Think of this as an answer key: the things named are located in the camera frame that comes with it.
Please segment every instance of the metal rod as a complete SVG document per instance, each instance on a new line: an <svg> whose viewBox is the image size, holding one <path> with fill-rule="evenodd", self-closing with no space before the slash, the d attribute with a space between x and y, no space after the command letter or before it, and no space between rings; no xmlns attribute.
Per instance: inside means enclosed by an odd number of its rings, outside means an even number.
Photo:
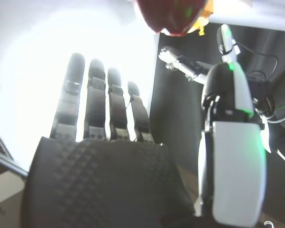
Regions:
<svg viewBox="0 0 285 228"><path fill-rule="evenodd" d="M8 169L9 171L13 172L16 175L19 175L24 179L28 177L28 172L26 170L20 168L18 165L14 163L14 161L9 160L7 157L4 157L1 154L0 154L0 166Z"/></svg>

